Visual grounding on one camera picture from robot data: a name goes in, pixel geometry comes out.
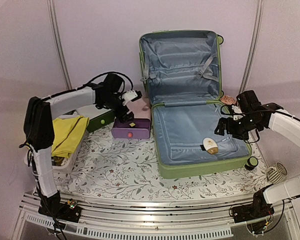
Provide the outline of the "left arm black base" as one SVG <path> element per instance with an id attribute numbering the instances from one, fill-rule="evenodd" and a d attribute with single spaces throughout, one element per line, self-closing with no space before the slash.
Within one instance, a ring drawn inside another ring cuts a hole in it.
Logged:
<path id="1" fill-rule="evenodd" d="M 60 192 L 51 197 L 40 196 L 40 207 L 38 213 L 58 220 L 78 223 L 83 208 L 78 206 L 72 198 L 67 202 L 61 202 Z"/>

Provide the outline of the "white green drawer box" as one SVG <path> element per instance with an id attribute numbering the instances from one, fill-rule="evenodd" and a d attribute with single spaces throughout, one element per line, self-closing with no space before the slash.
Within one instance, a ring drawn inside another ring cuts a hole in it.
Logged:
<path id="1" fill-rule="evenodd" d="M 115 114 L 112 110 L 105 108 L 98 109 L 95 105 L 77 108 L 76 112 L 85 118 L 89 118 L 89 123 L 86 128 L 89 133 L 107 126 L 115 120 Z"/>

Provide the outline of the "purple drawer box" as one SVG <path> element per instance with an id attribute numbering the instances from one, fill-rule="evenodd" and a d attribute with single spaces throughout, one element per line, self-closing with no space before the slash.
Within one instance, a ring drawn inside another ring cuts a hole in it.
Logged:
<path id="1" fill-rule="evenodd" d="M 111 134 L 117 139 L 149 139 L 151 130 L 151 105 L 148 98 L 141 98 L 127 103 L 128 109 L 134 114 L 134 119 L 120 123 L 115 119 Z"/>

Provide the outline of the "yellow garment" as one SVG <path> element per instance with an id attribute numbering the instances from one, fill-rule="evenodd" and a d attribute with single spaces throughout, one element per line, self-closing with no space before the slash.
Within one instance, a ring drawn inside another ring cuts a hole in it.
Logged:
<path id="1" fill-rule="evenodd" d="M 71 118 L 56 118 L 52 121 L 54 140 L 51 156 L 69 158 L 85 135 L 90 119 L 78 115 Z"/>

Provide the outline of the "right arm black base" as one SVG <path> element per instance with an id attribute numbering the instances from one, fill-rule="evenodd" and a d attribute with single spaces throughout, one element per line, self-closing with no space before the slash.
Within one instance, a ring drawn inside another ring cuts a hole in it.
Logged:
<path id="1" fill-rule="evenodd" d="M 275 213 L 271 204 L 268 204 L 264 198 L 264 191 L 269 186 L 263 187 L 253 194 L 253 201 L 250 204 L 241 204 L 231 208 L 232 217 L 235 223 L 251 221 Z"/>

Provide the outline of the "white perforated plastic basket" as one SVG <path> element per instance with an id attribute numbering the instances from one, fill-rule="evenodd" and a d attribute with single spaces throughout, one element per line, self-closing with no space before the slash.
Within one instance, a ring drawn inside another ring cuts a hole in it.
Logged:
<path id="1" fill-rule="evenodd" d="M 58 118 L 61 119 L 68 119 L 68 118 L 74 118 L 80 115 L 61 115 Z M 75 161 L 77 159 L 77 155 L 79 153 L 80 147 L 82 145 L 83 139 L 87 133 L 87 129 L 85 131 L 85 134 L 79 143 L 77 149 L 73 154 L 70 155 L 69 158 L 63 158 L 63 157 L 57 157 L 57 156 L 51 156 L 51 162 L 52 162 L 52 168 L 54 172 L 59 172 L 59 173 L 64 173 L 64 174 L 69 174 L 72 171 L 72 168 L 75 164 Z"/>

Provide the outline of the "green hard-shell suitcase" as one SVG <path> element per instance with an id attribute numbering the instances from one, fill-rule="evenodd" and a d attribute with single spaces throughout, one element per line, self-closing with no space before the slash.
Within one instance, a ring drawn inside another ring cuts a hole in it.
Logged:
<path id="1" fill-rule="evenodd" d="M 248 142 L 215 134 L 223 116 L 221 43 L 211 30 L 152 32 L 139 39 L 158 168 L 165 179 L 238 169 L 252 155 Z M 217 143 L 217 154 L 203 150 L 204 138 Z"/>

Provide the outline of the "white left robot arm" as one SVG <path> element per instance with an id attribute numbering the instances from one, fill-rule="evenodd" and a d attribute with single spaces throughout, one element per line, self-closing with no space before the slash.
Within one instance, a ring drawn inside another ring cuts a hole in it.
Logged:
<path id="1" fill-rule="evenodd" d="M 55 139 L 53 120 L 72 110 L 94 105 L 97 109 L 109 109 L 121 123 L 134 119 L 127 106 L 142 98 L 139 90 L 125 90 L 123 73 L 109 71 L 101 74 L 105 79 L 95 83 L 93 79 L 80 87 L 40 98 L 29 99 L 23 131 L 25 142 L 21 148 L 28 148 L 27 164 L 32 167 L 40 193 L 51 198 L 59 193 L 52 166 L 52 145 Z"/>

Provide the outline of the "cream round bottle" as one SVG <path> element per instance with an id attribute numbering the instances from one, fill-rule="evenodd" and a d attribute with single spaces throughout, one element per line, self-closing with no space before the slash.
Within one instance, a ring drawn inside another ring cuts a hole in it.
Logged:
<path id="1" fill-rule="evenodd" d="M 210 155 L 215 155 L 219 152 L 217 143 L 209 137 L 206 137 L 202 141 L 203 150 L 209 153 Z"/>

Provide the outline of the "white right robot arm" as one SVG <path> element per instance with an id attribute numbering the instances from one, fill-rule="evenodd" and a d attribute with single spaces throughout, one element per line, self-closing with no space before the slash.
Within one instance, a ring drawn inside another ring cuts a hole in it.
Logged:
<path id="1" fill-rule="evenodd" d="M 272 147 L 284 161 L 300 157 L 300 119 L 289 113 L 282 106 L 270 102 L 262 104 L 253 90 L 246 90 L 237 97 L 239 112 L 224 113 L 216 125 L 216 135 L 231 135 L 233 138 L 247 141 L 249 132 L 257 133 L 263 130 L 273 131 L 277 137 L 284 139 L 273 143 Z M 268 210 L 268 204 L 281 200 L 300 197 L 300 160 L 294 177 L 289 177 L 281 183 L 275 183 L 262 190 L 262 198 L 249 206 L 248 213 L 252 218 L 259 218 Z"/>

